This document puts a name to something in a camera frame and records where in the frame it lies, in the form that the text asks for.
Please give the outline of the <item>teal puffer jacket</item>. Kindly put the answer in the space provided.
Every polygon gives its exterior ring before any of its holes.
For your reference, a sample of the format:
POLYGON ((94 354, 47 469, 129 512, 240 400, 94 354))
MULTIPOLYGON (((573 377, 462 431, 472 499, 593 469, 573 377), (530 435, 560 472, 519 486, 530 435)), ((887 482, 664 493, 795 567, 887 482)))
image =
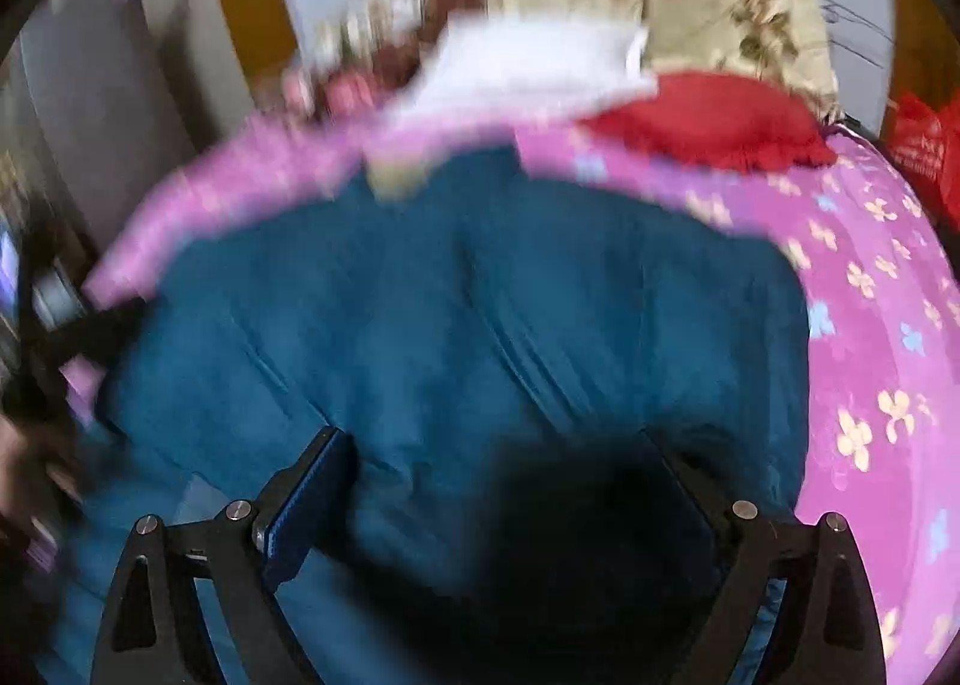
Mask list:
POLYGON ((358 477, 283 612, 331 683, 662 683, 724 578, 665 469, 771 516, 807 454, 807 303, 779 249, 462 153, 190 244, 94 410, 93 493, 39 657, 80 683, 133 521, 256 493, 316 431, 358 477))

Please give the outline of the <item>pink floral bed sheet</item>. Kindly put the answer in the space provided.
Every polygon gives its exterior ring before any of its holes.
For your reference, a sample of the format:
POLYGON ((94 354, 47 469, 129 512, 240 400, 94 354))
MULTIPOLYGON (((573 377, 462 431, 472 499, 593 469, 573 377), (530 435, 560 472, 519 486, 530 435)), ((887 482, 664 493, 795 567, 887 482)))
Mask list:
POLYGON ((958 628, 958 288, 907 183, 846 132, 830 137, 828 168, 737 176, 641 157, 562 125, 291 130, 254 119, 146 197, 86 290, 101 306, 153 300, 190 244, 331 202, 351 180, 382 202, 403 201, 452 158, 503 147, 531 178, 763 238, 793 266, 809 327, 809 449, 796 511, 851 522, 887 680, 926 680, 958 628))

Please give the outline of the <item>red shopping bag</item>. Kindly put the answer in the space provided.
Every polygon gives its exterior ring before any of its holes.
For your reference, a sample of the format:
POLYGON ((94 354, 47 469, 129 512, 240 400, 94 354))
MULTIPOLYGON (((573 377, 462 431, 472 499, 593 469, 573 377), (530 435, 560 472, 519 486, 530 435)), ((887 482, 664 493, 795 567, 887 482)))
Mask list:
POLYGON ((931 108, 913 93, 901 95, 893 116, 889 152, 926 212, 957 231, 960 214, 958 95, 953 95, 939 109, 931 108))

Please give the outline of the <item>red ruffled pillow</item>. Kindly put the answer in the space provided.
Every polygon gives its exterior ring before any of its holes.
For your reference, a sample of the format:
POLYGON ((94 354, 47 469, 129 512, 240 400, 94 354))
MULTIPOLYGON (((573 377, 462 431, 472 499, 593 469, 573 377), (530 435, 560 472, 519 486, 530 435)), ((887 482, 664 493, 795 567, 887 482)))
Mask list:
POLYGON ((740 75, 662 75, 656 97, 627 101, 578 125, 635 152, 742 175, 836 161, 804 101, 740 75))

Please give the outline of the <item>grey wardrobe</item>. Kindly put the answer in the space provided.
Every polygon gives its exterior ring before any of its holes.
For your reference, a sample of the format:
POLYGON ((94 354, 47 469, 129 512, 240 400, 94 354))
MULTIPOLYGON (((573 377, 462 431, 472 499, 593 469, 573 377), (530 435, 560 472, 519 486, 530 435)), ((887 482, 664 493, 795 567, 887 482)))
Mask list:
POLYGON ((96 251, 244 114, 213 0, 42 0, 11 57, 3 134, 96 251))

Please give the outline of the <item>white folded cloth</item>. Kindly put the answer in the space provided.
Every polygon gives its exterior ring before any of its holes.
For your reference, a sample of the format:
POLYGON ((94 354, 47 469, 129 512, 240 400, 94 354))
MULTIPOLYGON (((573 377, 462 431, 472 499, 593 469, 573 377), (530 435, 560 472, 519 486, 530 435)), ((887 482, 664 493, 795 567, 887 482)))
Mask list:
POLYGON ((658 95, 644 69, 639 23, 565 15, 464 13, 404 91, 387 104, 396 121, 571 118, 658 95))

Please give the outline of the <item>brown patterned blanket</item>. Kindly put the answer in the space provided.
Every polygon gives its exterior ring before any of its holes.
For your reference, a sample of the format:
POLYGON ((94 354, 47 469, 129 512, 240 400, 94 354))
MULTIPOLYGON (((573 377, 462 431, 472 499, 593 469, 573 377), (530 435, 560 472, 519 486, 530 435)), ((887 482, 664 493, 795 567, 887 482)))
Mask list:
POLYGON ((483 8, 485 0, 359 0, 320 25, 313 49, 281 74, 286 113, 368 113, 409 85, 451 17, 483 8))

